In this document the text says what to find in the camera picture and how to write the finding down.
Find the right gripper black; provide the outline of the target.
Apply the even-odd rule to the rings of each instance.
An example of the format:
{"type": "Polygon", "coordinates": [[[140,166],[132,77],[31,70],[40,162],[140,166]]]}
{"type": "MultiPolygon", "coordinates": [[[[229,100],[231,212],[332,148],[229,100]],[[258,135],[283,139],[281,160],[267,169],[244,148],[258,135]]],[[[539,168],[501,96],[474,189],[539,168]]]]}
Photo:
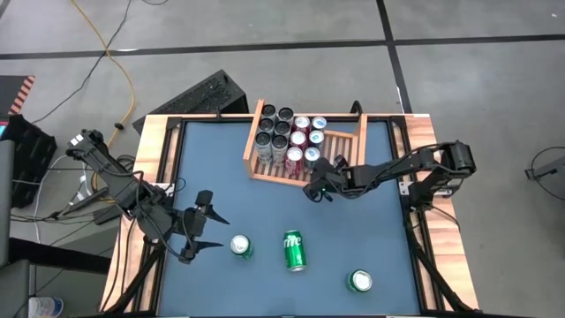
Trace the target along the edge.
{"type": "Polygon", "coordinates": [[[359,197],[366,189],[366,167],[352,166],[343,155],[334,160],[334,169],[330,170],[328,159],[321,157],[311,168],[311,179],[325,178],[328,173],[328,190],[343,197],[359,197]]]}

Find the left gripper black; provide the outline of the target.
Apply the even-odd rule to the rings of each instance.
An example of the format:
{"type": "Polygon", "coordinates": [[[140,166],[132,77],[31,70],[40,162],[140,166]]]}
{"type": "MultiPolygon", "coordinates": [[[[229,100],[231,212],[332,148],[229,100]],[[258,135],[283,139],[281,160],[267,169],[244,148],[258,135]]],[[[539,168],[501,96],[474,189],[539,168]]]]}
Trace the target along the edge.
{"type": "Polygon", "coordinates": [[[208,205],[206,208],[188,208],[178,212],[177,215],[181,223],[180,228],[186,236],[185,246],[178,256],[180,262],[190,264],[203,249],[222,246],[221,243],[195,240],[202,235],[207,218],[219,223],[229,224],[226,219],[214,211],[212,205],[208,205]]]}

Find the green Sprite can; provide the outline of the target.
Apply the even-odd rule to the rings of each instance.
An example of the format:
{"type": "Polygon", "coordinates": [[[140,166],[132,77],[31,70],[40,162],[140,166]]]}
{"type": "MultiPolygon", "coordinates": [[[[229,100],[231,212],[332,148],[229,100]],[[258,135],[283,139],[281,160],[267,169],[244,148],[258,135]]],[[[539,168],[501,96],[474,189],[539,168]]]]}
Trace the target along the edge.
{"type": "Polygon", "coordinates": [[[283,250],[288,270],[298,272],[306,268],[304,241],[300,231],[293,230],[284,233],[283,250]]]}
{"type": "Polygon", "coordinates": [[[355,269],[347,275],[347,286],[353,292],[369,292],[373,286],[373,279],[367,271],[355,269]]]}
{"type": "Polygon", "coordinates": [[[244,259],[250,259],[253,255],[251,240],[243,234],[234,236],[230,241],[231,252],[244,259]]]}

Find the wooden slatted shelf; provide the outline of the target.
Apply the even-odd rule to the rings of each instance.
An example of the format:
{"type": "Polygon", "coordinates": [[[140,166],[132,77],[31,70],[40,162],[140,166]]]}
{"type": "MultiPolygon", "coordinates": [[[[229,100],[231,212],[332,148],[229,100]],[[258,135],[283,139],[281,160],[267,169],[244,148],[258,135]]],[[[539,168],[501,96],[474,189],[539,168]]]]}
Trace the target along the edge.
{"type": "MultiPolygon", "coordinates": [[[[252,116],[252,124],[245,145],[243,162],[246,167],[247,176],[251,179],[283,184],[287,186],[297,186],[303,188],[311,181],[310,171],[304,167],[297,175],[290,175],[286,171],[283,163],[265,162],[259,159],[259,148],[256,145],[255,137],[259,133],[261,112],[264,109],[265,101],[259,99],[256,110],[252,116]]],[[[356,129],[353,132],[345,132],[336,128],[326,128],[324,130],[325,139],[321,146],[321,154],[331,163],[341,155],[349,165],[360,165],[365,163],[366,132],[368,126],[368,116],[353,113],[297,113],[297,117],[324,117],[329,123],[333,122],[356,122],[356,129]]]]}

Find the black power brick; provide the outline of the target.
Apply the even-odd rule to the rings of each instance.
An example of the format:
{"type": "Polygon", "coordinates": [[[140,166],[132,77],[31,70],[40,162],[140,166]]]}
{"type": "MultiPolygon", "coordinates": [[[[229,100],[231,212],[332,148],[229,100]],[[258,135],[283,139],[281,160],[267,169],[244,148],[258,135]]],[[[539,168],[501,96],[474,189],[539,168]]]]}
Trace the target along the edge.
{"type": "Polygon", "coordinates": [[[102,225],[109,221],[112,221],[118,217],[120,217],[123,213],[123,210],[117,205],[107,206],[105,208],[101,208],[95,210],[93,212],[93,219],[96,225],[102,225]]]}

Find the black floor bar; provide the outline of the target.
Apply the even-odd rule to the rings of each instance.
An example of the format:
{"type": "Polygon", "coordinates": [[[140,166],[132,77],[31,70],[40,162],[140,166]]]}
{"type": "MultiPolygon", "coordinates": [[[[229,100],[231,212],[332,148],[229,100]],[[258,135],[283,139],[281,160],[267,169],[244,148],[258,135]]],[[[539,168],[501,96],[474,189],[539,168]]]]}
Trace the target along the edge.
{"type": "Polygon", "coordinates": [[[47,246],[20,238],[9,238],[7,248],[0,255],[8,262],[27,260],[34,265],[97,274],[106,274],[111,264],[109,257],[47,246]]]}

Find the white and blue object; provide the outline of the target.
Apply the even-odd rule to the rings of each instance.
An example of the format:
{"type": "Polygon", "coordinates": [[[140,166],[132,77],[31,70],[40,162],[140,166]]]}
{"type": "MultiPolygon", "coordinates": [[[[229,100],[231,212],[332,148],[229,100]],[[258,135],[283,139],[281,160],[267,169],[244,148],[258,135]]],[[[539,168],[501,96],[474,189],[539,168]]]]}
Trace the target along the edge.
{"type": "Polygon", "coordinates": [[[64,310],[60,298],[32,297],[28,300],[28,318],[58,318],[64,310]]]}

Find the black fabric bag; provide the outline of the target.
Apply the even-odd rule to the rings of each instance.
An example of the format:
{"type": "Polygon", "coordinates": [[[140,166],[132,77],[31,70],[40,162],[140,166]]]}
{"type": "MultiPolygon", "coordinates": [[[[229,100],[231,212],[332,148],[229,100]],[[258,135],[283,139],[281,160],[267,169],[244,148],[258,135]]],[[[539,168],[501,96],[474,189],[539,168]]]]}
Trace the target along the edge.
{"type": "Polygon", "coordinates": [[[45,177],[57,142],[22,115],[0,117],[0,140],[14,143],[11,206],[29,206],[45,177]]]}

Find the grey cabinet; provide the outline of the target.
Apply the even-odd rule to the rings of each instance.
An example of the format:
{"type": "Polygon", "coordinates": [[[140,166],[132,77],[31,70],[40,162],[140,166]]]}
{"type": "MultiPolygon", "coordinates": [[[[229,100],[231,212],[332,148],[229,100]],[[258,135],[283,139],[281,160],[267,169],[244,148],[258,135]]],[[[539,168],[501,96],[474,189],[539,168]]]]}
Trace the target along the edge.
{"type": "Polygon", "coordinates": [[[0,268],[9,260],[13,155],[13,142],[0,140],[0,268]]]}

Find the black board with orange stripes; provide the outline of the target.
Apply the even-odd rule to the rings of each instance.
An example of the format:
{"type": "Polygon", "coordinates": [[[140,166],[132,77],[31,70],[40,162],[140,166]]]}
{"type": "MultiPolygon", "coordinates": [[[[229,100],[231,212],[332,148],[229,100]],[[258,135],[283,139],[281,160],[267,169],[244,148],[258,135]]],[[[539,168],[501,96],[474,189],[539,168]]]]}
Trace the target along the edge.
{"type": "Polygon", "coordinates": [[[0,75],[0,115],[18,115],[34,82],[34,75],[0,75]]]}

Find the black metal table frame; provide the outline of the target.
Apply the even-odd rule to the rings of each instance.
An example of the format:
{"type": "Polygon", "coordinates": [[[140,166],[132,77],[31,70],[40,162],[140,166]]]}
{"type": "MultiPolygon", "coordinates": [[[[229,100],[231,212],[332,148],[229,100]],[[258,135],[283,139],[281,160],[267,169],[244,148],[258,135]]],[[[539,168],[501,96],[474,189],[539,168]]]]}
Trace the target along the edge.
{"type": "MultiPolygon", "coordinates": [[[[372,122],[382,121],[392,126],[390,145],[395,155],[402,155],[410,148],[436,141],[432,120],[427,114],[328,113],[325,117],[335,123],[355,124],[353,132],[340,133],[330,152],[336,154],[342,150],[358,163],[365,162],[368,126],[372,122]]],[[[187,123],[253,124],[256,120],[253,114],[149,115],[145,119],[134,166],[144,171],[146,181],[168,184],[176,177],[181,156],[181,139],[185,135],[183,130],[187,123]]],[[[429,214],[419,213],[414,217],[420,223],[416,239],[452,291],[466,305],[477,308],[478,300],[461,233],[455,226],[448,224],[449,218],[456,215],[453,202],[450,198],[439,197],[433,204],[435,208],[429,214]]],[[[119,297],[124,294],[125,287],[132,283],[153,250],[144,243],[141,229],[131,221],[122,219],[120,229],[117,245],[121,249],[112,255],[102,299],[103,310],[108,310],[117,303],[119,297]]],[[[157,260],[151,267],[147,277],[125,307],[125,312],[140,315],[144,311],[155,311],[161,264],[162,261],[157,260]]]]}

